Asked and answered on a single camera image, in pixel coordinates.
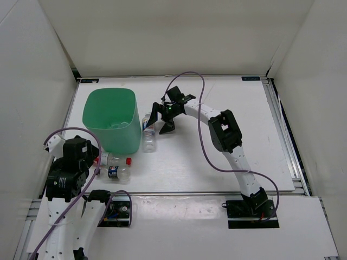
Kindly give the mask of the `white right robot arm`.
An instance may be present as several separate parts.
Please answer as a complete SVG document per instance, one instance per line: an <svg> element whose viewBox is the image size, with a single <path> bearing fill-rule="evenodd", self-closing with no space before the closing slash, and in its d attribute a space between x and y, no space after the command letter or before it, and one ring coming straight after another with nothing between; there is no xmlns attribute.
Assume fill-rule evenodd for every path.
<svg viewBox="0 0 347 260"><path fill-rule="evenodd" d="M213 146L225 156L235 173L245 201L244 212L252 217L263 214L268 196L250 170L242 148L242 133L233 113L228 109L220 111L203 105L195 96L184 95L177 86L168 90L168 97L169 102L153 103L150 117L143 124L143 129L152 126L158 120L158 114L161 114L164 122L160 134L172 132L175 129L174 118L181 114L192 116L206 124Z"/></svg>

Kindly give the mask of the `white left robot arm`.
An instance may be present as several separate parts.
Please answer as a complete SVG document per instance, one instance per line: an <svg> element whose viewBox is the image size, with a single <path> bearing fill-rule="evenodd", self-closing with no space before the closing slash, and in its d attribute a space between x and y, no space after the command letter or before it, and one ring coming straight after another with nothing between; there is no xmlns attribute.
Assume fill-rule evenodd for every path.
<svg viewBox="0 0 347 260"><path fill-rule="evenodd" d="M56 160L47 178L46 198L50 234L44 259L87 259L92 236L101 220L112 214L110 192L94 190L86 198L89 169L99 150L89 140L79 137L64 139L53 135L46 144Z"/></svg>

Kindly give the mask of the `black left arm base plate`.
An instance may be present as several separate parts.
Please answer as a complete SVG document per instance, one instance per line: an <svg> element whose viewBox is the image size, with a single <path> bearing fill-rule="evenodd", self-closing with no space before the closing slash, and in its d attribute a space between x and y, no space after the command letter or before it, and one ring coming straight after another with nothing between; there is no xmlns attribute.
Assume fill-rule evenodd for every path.
<svg viewBox="0 0 347 260"><path fill-rule="evenodd" d="M114 196L98 227L129 228L132 224L132 200L128 196Z"/></svg>

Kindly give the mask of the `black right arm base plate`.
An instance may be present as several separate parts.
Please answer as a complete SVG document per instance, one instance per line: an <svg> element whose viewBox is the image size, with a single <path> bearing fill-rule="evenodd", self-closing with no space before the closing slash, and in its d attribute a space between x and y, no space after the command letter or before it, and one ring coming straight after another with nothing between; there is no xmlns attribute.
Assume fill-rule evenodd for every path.
<svg viewBox="0 0 347 260"><path fill-rule="evenodd" d="M280 227L276 215L266 221L275 209L271 199L255 212L243 200L227 200L221 206L227 210L229 229L277 229Z"/></svg>

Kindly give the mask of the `clear bottle blue white label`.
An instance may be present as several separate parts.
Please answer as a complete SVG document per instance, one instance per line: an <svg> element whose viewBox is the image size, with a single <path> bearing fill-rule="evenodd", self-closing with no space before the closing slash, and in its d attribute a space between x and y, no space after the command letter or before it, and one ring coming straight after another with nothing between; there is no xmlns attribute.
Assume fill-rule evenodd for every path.
<svg viewBox="0 0 347 260"><path fill-rule="evenodd" d="M142 119L142 148L146 153L155 152L157 148L155 124L147 126L149 119L150 113L146 113Z"/></svg>

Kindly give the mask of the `clear bottle blue cap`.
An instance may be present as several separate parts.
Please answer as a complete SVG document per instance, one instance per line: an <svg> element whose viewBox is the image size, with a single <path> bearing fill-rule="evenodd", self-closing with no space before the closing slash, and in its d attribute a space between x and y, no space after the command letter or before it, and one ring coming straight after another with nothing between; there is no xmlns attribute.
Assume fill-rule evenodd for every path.
<svg viewBox="0 0 347 260"><path fill-rule="evenodd" d="M128 125L129 125L128 122L112 122L107 126L107 128L108 129L120 129L120 128L127 127Z"/></svg>

